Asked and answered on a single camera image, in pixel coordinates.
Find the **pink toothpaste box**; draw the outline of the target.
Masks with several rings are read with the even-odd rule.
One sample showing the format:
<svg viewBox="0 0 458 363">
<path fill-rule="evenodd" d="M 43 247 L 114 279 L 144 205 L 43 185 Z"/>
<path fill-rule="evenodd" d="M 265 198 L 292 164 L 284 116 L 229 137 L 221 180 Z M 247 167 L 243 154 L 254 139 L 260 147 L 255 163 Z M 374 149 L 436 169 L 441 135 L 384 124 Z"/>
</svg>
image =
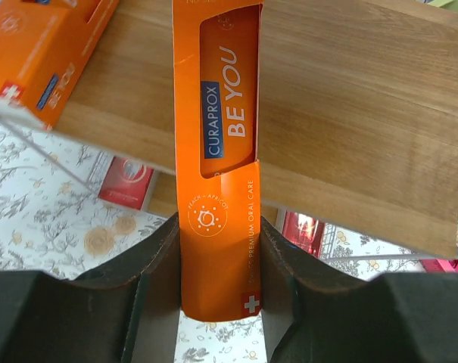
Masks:
<svg viewBox="0 0 458 363">
<path fill-rule="evenodd" d="M 458 259 L 421 259 L 420 263 L 426 272 L 458 272 Z"/>
</svg>

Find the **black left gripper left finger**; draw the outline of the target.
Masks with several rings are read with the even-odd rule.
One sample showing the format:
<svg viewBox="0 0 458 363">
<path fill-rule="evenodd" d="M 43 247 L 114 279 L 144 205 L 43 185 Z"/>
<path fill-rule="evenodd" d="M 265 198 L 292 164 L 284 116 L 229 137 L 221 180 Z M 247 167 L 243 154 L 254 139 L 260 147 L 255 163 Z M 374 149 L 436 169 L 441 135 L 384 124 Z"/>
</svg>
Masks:
<svg viewBox="0 0 458 363">
<path fill-rule="evenodd" d="M 73 280 L 0 271 L 0 362 L 172 362 L 179 218 Z"/>
</svg>

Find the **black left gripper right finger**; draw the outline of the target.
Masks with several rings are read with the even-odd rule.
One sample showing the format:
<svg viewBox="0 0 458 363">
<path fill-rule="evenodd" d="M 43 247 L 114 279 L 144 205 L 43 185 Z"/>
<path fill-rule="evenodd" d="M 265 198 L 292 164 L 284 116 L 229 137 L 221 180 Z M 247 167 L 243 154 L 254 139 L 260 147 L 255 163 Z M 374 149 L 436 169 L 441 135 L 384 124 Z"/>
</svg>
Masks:
<svg viewBox="0 0 458 363">
<path fill-rule="evenodd" d="M 458 273 L 347 275 L 262 221 L 270 362 L 458 362 Z"/>
</svg>

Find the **orange toothpaste box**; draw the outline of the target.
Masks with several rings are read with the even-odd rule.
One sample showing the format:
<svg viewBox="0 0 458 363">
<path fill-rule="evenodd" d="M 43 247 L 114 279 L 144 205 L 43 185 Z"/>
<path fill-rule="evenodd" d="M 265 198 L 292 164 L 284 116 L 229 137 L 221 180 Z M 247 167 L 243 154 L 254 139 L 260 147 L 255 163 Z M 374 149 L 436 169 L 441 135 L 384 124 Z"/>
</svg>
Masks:
<svg viewBox="0 0 458 363">
<path fill-rule="evenodd" d="M 176 192 L 184 313 L 257 315 L 260 1 L 174 1 Z"/>
<path fill-rule="evenodd" d="M 0 118 L 52 129 L 116 7 L 0 1 Z"/>
</svg>

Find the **red 3D toothpaste box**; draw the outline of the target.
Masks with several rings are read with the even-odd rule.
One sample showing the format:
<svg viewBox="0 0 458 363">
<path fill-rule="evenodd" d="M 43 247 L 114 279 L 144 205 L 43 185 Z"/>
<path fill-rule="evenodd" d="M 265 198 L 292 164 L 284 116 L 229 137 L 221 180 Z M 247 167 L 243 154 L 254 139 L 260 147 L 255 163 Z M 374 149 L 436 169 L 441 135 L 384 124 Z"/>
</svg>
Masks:
<svg viewBox="0 0 458 363">
<path fill-rule="evenodd" d="M 101 184 L 98 197 L 135 210 L 146 210 L 158 172 L 143 163 L 114 157 Z"/>
</svg>

